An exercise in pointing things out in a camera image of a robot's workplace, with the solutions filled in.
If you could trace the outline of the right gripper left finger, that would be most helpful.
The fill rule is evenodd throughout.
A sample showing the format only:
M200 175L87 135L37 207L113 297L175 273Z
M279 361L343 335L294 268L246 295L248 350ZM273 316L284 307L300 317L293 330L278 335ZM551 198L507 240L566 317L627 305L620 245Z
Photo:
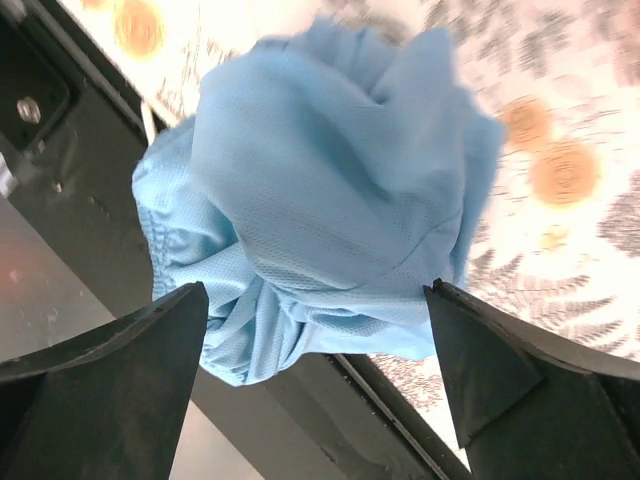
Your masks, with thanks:
M190 283L1 365L4 479L166 479L190 400L208 296Z

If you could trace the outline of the light blue cloth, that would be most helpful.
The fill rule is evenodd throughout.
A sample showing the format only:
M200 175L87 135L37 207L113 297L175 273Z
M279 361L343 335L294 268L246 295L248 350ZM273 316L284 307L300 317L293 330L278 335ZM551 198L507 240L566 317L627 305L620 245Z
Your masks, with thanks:
M151 144L132 192L153 294L204 285L206 371L434 354L423 289L463 281L503 145L453 56L440 28L396 46L319 19L213 69Z

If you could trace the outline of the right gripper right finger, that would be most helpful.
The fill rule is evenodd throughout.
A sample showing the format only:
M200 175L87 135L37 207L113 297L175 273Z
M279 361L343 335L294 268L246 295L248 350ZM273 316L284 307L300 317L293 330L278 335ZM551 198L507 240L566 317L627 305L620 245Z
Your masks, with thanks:
M459 446L475 479L636 479L639 365L424 289Z

